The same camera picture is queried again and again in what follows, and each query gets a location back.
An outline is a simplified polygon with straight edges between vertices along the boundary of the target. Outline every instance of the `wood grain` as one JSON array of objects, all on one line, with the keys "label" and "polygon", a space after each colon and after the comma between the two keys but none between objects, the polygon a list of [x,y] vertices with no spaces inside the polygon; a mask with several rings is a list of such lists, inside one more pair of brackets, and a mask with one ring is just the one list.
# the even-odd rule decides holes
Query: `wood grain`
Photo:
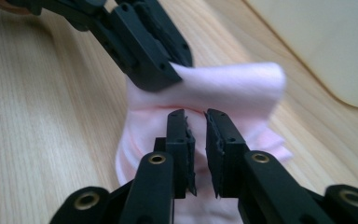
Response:
[{"label": "wood grain", "polygon": [[[240,0],[161,0],[196,66],[273,61],[287,75],[271,127],[306,188],[358,187],[358,109],[335,99]],[[77,189],[118,187],[125,78],[65,19],[0,11],[0,223],[46,223]]]}]

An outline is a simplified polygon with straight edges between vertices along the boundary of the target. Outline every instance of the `white container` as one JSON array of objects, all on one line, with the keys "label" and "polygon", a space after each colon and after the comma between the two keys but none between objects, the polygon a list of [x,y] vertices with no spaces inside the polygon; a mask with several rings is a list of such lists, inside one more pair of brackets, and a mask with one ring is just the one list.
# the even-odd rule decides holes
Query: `white container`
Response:
[{"label": "white container", "polygon": [[247,2],[328,90],[358,106],[358,1]]}]

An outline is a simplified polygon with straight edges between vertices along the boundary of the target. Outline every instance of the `pink cloth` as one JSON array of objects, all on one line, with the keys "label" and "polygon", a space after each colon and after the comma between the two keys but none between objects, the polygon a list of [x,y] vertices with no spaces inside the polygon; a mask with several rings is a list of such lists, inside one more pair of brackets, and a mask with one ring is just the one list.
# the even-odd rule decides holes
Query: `pink cloth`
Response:
[{"label": "pink cloth", "polygon": [[128,112],[116,157],[117,176],[125,184],[135,176],[140,159],[165,137],[167,116],[183,108],[196,139],[195,173],[198,197],[175,200],[175,223],[241,223],[236,199],[214,197],[205,152],[208,108],[227,113],[251,150],[264,150],[278,160],[291,153],[268,128],[269,116],[282,97],[285,76],[276,63],[186,68],[173,65],[181,83],[160,92],[146,92],[129,80]]}]

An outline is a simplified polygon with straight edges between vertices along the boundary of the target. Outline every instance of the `light wood tabletop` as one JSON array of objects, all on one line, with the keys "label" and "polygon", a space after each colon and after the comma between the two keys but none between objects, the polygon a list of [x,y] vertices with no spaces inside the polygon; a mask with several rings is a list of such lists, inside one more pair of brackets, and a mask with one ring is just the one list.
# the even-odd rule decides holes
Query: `light wood tabletop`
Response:
[{"label": "light wood tabletop", "polygon": [[[160,3],[196,66],[280,64],[287,86],[270,127],[294,154],[284,166],[320,194],[358,188],[358,108],[333,97],[245,2]],[[0,223],[47,223],[78,189],[118,188],[125,115],[125,76],[92,34],[47,11],[0,10]]]}]

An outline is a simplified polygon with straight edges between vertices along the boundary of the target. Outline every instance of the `pink fabric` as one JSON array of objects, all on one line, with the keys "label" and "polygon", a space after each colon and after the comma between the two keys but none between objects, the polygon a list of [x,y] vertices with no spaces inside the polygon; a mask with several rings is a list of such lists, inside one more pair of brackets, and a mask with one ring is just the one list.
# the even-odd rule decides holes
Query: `pink fabric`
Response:
[{"label": "pink fabric", "polygon": [[160,92],[146,92],[129,80],[128,113],[116,157],[117,176],[125,184],[135,176],[140,159],[165,137],[167,116],[183,108],[196,139],[195,173],[198,197],[175,200],[175,223],[241,223],[236,199],[214,197],[205,138],[208,108],[227,113],[251,150],[264,150],[279,160],[291,153],[268,128],[269,116],[282,97],[285,77],[276,63],[185,68],[173,65],[181,83]]}]

